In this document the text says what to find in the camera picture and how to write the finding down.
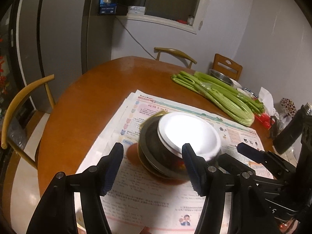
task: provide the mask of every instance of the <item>cartoon illustration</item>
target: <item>cartoon illustration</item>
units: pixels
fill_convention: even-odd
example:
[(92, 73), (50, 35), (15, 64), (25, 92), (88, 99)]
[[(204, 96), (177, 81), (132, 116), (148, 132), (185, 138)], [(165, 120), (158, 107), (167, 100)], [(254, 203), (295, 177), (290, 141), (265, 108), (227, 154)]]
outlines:
[(189, 215), (185, 215), (185, 216), (183, 217), (183, 219), (180, 218), (180, 219), (179, 219), (179, 222), (180, 222), (180, 224), (181, 224), (182, 226), (191, 226), (191, 224), (190, 224), (190, 216), (189, 216)]

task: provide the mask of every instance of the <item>wooden chair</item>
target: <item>wooden chair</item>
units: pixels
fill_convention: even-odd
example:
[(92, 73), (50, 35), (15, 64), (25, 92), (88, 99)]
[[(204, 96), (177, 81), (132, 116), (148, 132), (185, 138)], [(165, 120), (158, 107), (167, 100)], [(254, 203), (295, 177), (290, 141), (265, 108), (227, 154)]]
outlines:
[[(233, 69), (236, 72), (233, 72), (227, 68), (224, 68), (223, 66), (218, 64), (219, 62)], [(227, 57), (224, 57), (220, 54), (215, 54), (215, 59), (213, 60), (213, 69), (237, 81), (241, 75), (241, 71), (243, 70), (243, 67), (237, 64), (236, 62), (230, 60)]]
[(37, 164), (34, 160), (30, 158), (21, 148), (19, 148), (10, 138), (7, 137), (7, 132), (9, 129), (10, 122), (14, 117), (16, 111), (25, 103), (25, 101), (30, 97), (33, 90), (37, 89), (39, 86), (44, 84), (46, 89), (46, 94), (48, 95), (48, 99), (52, 108), (55, 106), (55, 102), (53, 96), (51, 94), (50, 88), (48, 86), (48, 82), (54, 80), (54, 75), (50, 75), (44, 78), (41, 78), (33, 83), (30, 83), (26, 87), (24, 87), (16, 96), (13, 98), (9, 107), (7, 108), (7, 112), (4, 116), (4, 122), (2, 126), (1, 133), (1, 148), (6, 149), (8, 144), (19, 154), (22, 158), (24, 158), (32, 167), (37, 169)]
[(164, 53), (172, 54), (174, 56), (181, 57), (181, 58), (184, 58), (184, 59), (187, 59), (187, 60), (191, 61), (190, 64), (188, 65), (188, 68), (191, 68), (193, 63), (197, 64), (197, 61), (195, 61), (193, 58), (189, 57), (187, 54), (185, 54), (182, 51), (177, 50), (177, 49), (155, 47), (154, 51), (158, 51), (158, 55), (157, 55), (157, 58), (156, 58), (156, 60), (158, 60), (158, 61), (159, 61), (159, 58), (160, 58), (160, 53), (164, 52)]

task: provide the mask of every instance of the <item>window sill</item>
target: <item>window sill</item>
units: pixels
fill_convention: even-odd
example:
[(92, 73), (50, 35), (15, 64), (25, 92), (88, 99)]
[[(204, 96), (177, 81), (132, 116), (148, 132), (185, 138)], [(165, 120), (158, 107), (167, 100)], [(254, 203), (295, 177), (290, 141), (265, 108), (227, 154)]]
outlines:
[(148, 16), (148, 15), (136, 15), (136, 14), (127, 14), (126, 16), (117, 16), (117, 17), (119, 19), (137, 20), (137, 21), (150, 22), (150, 23), (155, 23), (155, 24), (164, 25), (164, 26), (170, 26), (173, 28), (177, 28), (183, 31), (196, 34), (196, 31), (194, 30), (193, 26), (184, 25), (179, 22), (165, 19), (165, 18)]

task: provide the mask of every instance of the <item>white lid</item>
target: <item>white lid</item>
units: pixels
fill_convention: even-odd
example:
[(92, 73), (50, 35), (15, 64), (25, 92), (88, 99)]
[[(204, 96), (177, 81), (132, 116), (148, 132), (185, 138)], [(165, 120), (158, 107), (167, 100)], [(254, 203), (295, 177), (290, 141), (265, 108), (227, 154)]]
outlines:
[(220, 136), (205, 120), (188, 113), (164, 115), (158, 123), (158, 136), (164, 146), (181, 157), (182, 146), (189, 143), (195, 154), (206, 161), (215, 157), (221, 147)]

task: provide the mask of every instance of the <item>white wall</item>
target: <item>white wall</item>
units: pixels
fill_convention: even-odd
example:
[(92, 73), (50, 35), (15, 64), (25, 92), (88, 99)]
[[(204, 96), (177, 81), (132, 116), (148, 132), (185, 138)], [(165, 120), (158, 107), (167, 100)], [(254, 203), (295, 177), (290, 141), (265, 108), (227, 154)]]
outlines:
[[(215, 53), (233, 58), (247, 25), (252, 0), (210, 0), (198, 34), (154, 23), (124, 20), (130, 33), (151, 53), (154, 47), (179, 49), (197, 60), (192, 68), (207, 72)], [(111, 58), (135, 55), (151, 58), (115, 20)], [(161, 61), (186, 66), (178, 58), (161, 54)]]
[[(243, 66), (239, 82), (258, 93), (263, 86), (278, 103), (297, 108), (312, 102), (312, 28), (294, 0), (253, 0), (234, 60)], [(294, 144), (299, 156), (300, 139)]]

